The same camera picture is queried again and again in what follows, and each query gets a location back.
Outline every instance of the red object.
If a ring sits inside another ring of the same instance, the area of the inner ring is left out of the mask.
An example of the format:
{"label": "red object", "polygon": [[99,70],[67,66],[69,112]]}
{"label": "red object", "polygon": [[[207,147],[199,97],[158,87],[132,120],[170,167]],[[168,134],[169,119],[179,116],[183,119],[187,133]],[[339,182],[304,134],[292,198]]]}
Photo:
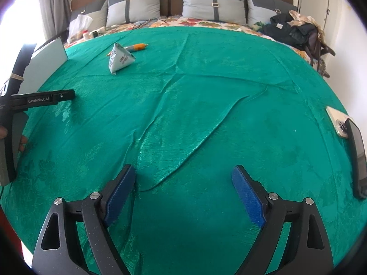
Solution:
{"label": "red object", "polygon": [[5,233],[6,237],[9,239],[9,241],[13,244],[14,248],[18,251],[19,255],[23,258],[21,240],[15,233],[14,229],[11,227],[1,207],[0,207],[0,227]]}

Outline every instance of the green bedsheet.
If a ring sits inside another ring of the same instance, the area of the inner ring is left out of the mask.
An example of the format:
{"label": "green bedsheet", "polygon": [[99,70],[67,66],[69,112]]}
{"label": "green bedsheet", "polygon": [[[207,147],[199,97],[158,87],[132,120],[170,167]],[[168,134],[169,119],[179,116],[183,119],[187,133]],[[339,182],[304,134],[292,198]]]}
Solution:
{"label": "green bedsheet", "polygon": [[[114,42],[149,46],[111,75]],[[1,199],[31,251],[56,197],[85,198],[130,163],[136,191],[109,230],[129,270],[234,274],[259,231],[232,186],[231,171],[242,164],[283,199],[313,198],[334,262],[346,254],[367,202],[353,198],[346,140],[325,107],[345,110],[291,49],[240,32],[164,27],[96,38],[67,53],[41,90],[75,89],[77,97],[28,111],[29,145]],[[82,227],[80,234],[96,271]]]}

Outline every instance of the beige scarf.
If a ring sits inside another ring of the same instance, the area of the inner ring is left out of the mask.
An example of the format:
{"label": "beige scarf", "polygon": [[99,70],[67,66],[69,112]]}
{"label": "beige scarf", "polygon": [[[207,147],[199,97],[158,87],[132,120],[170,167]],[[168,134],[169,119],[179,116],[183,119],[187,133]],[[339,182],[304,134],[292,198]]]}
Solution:
{"label": "beige scarf", "polygon": [[322,29],[322,27],[315,21],[315,19],[311,16],[304,16],[302,14],[299,14],[298,12],[294,11],[294,10],[289,10],[289,14],[293,17],[293,21],[288,22],[288,24],[293,27],[293,26],[302,26],[305,23],[310,23],[316,26],[318,32],[319,32],[319,38],[320,41],[323,44],[325,43],[325,32]]}

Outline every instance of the window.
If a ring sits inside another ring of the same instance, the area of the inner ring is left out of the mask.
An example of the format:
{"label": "window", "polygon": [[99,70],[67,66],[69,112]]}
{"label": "window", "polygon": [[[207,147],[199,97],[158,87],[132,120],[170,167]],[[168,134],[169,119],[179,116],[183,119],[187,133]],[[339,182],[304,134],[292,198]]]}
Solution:
{"label": "window", "polygon": [[0,24],[0,87],[9,78],[24,43],[45,42],[39,0],[16,0]]}

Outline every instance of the metal screw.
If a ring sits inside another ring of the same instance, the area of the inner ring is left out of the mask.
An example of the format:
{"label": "metal screw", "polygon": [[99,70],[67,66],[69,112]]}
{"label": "metal screw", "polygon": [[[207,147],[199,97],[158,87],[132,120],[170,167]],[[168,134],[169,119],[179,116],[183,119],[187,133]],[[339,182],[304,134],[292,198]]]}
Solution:
{"label": "metal screw", "polygon": [[271,192],[269,193],[269,198],[275,201],[279,198],[279,196],[275,192]]}
{"label": "metal screw", "polygon": [[312,198],[306,198],[306,204],[313,205],[314,201]]}
{"label": "metal screw", "polygon": [[91,199],[97,199],[100,197],[100,193],[99,192],[92,192],[91,195],[89,196]]}
{"label": "metal screw", "polygon": [[54,204],[55,205],[60,205],[62,203],[62,198],[56,198],[55,200],[54,200]]}

